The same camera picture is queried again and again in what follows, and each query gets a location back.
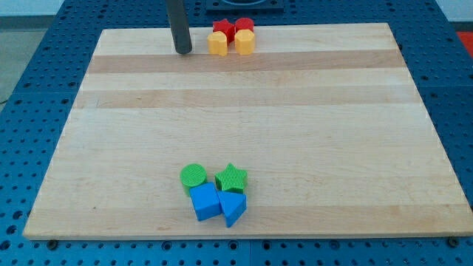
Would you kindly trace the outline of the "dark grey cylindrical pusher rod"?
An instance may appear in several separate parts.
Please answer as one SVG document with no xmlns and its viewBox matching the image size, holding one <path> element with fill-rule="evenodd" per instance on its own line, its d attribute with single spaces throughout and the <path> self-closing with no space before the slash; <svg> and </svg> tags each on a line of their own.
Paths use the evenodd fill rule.
<svg viewBox="0 0 473 266">
<path fill-rule="evenodd" d="M 165 0 L 165 3 L 174 48 L 178 54 L 189 54 L 192 51 L 192 42 L 184 1 Z"/>
</svg>

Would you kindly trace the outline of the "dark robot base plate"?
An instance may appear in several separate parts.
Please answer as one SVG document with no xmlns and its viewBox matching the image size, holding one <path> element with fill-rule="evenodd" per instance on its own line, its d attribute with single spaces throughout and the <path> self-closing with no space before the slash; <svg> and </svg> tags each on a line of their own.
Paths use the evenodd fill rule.
<svg viewBox="0 0 473 266">
<path fill-rule="evenodd" d="M 207 13 L 219 11 L 283 11 L 284 0 L 205 0 Z"/>
</svg>

